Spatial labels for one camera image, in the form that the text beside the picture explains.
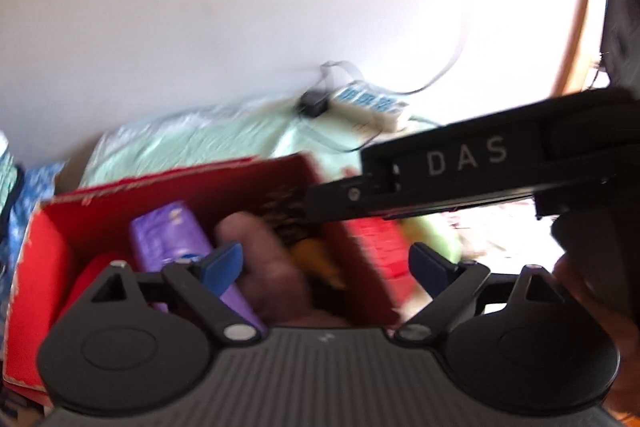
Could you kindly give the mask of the person right hand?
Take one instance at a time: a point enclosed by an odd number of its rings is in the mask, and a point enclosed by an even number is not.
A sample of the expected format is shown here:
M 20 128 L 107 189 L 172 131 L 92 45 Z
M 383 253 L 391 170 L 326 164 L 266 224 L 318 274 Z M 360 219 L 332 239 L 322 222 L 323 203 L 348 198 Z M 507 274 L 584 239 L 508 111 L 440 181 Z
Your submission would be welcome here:
M 551 233 L 554 274 L 611 336 L 620 369 L 606 403 L 639 414 L 639 195 L 617 192 L 563 211 Z

